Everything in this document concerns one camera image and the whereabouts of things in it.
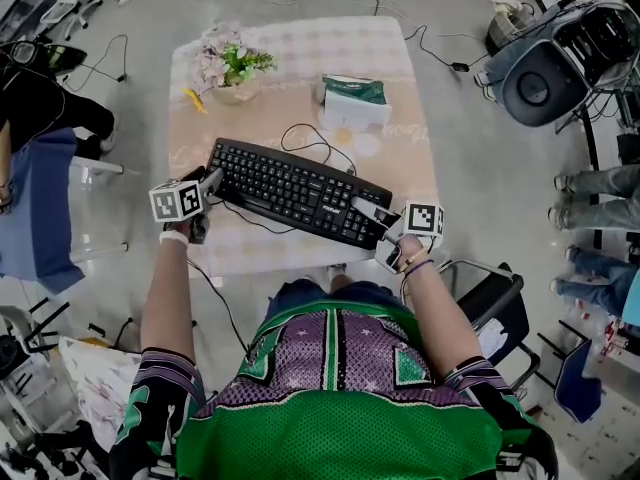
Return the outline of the grey woven basket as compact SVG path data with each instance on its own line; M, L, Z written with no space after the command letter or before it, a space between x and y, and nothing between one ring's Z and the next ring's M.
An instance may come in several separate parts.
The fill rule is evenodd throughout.
M518 0L489 1L494 17L486 32L485 45L489 55L494 56L534 21L535 9L531 4Z

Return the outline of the black metal chair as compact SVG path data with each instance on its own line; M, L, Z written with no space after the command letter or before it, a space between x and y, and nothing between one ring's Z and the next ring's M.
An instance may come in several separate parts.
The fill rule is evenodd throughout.
M476 331L485 358L498 366L516 350L528 357L527 368L511 383L511 390L518 392L540 366L538 354L524 343L530 332L521 295L524 279L505 262L490 266L471 260L447 261L439 272L445 276L452 293L458 288L458 274L465 269L484 276L457 303Z

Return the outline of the white patterned plastic bag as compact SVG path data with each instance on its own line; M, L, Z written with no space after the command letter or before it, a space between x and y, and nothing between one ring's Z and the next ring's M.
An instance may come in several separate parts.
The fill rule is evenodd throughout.
M109 452L124 413L140 355L61 337L58 351L71 379L83 419Z

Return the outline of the person's denim shorts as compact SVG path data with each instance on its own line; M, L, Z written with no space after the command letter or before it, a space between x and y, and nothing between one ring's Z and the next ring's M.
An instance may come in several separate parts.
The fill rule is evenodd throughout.
M339 288L334 293L328 293L316 282L300 278L282 285L269 302L266 318L321 300L349 301L408 310L389 288L370 281L356 281Z

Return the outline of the blue table cover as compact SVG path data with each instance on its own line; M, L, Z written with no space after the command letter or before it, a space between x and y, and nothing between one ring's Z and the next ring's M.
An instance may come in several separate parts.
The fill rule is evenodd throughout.
M11 157L13 205L0 215L0 276L38 282L57 295L84 278L70 258L72 129L43 134Z

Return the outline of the black keyboard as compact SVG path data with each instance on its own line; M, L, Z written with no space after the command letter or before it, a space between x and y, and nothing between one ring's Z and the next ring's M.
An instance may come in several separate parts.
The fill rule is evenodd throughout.
M268 147L218 138L207 169L223 171L215 195L279 224L365 250L383 227L351 204L360 197L388 209L392 193L319 162Z

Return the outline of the plaid tablecloth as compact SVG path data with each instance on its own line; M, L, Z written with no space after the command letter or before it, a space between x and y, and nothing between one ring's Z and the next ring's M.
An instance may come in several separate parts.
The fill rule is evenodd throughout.
M198 41L175 50L169 96L169 169L173 177L207 162L214 142L229 138L354 169L392 193L391 206L439 200L431 143L413 66L399 23L391 17L335 17L251 27L277 68L262 75L250 101L223 104L203 97L199 113L183 88L193 87ZM380 80L392 114L364 130L324 124L313 94L322 75Z

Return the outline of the person's left forearm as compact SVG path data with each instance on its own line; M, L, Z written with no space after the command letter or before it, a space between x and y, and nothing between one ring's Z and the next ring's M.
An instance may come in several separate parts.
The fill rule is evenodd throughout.
M141 347L159 348L195 362L187 247L163 240L142 312Z

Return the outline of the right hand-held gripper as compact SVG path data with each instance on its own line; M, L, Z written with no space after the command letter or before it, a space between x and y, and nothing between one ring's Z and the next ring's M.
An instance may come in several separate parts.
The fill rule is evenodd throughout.
M442 244L444 210L439 204L408 201L401 213L379 207L360 196L353 196L350 204L367 219L377 220L384 229L374 258L394 274L405 273L420 254L430 254ZM415 236L420 241L421 249L413 256L403 259L400 241L408 235Z

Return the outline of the green purple mesh jersey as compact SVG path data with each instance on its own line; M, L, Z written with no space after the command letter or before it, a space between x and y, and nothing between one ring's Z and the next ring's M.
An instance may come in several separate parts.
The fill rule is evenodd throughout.
M489 361L437 378L410 312L324 300L265 321L214 397L185 355L145 349L110 476L497 480L515 456L558 479L551 437Z

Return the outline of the green white tissue pack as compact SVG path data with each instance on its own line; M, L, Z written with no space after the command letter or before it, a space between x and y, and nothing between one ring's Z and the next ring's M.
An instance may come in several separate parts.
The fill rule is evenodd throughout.
M313 94L324 124L364 130L384 127L391 118L392 106L380 80L325 74L316 81Z

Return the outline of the person's right forearm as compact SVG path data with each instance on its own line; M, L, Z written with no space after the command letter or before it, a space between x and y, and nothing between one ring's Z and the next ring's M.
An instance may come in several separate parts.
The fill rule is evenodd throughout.
M421 249L412 235L400 241L403 259ZM418 322L429 366L440 380L463 362L479 357L476 333L453 299L429 254L420 254L405 272L406 286Z

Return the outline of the potted pink flower plant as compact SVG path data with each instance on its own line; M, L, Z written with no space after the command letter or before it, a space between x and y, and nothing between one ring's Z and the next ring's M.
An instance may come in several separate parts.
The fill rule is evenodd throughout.
M276 68L276 57L261 47L253 30L220 22L197 42L191 89L203 91L202 100L209 94L223 104L244 103L257 95L262 75Z

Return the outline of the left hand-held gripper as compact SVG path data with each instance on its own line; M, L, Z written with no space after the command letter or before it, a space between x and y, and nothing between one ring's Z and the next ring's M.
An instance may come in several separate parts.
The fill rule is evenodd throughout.
M206 175L206 168L198 166L180 181L172 180L149 191L153 218L164 231L176 231L180 223L189 224L189 242L202 245L209 230L209 200L215 198L224 178L220 167Z

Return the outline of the small yellow clip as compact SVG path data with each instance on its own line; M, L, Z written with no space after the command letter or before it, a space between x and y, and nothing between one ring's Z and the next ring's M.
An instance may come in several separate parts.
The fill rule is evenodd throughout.
M204 95L203 91L198 92L191 88L183 88L182 93L190 98L191 102L199 113L204 115L208 114L208 110L206 109L202 100L202 96Z

